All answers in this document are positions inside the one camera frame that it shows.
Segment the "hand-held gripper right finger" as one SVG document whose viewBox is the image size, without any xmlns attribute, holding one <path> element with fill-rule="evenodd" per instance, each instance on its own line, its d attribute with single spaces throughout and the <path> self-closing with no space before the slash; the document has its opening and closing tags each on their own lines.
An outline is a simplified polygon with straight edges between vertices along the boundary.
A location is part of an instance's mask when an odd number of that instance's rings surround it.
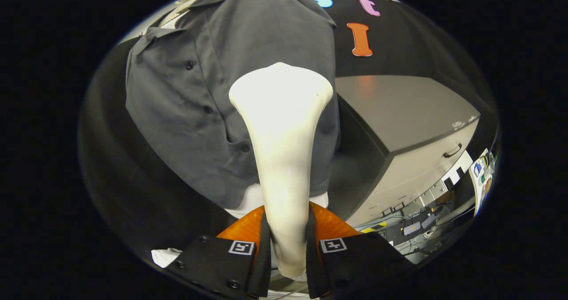
<svg viewBox="0 0 568 300">
<path fill-rule="evenodd" d="M 309 203 L 306 274 L 310 298 L 379 299 L 402 285 L 415 265 L 379 233 L 361 233 Z"/>
</svg>

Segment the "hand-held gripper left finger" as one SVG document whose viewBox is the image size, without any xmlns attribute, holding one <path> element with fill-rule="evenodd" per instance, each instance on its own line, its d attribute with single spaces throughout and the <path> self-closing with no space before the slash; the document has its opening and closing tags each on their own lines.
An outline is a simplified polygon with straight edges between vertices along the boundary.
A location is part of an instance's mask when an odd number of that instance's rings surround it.
<svg viewBox="0 0 568 300">
<path fill-rule="evenodd" d="M 272 269 L 270 243 L 261 206 L 215 237 L 195 238 L 166 273 L 209 299 L 266 297 Z"/>
</svg>

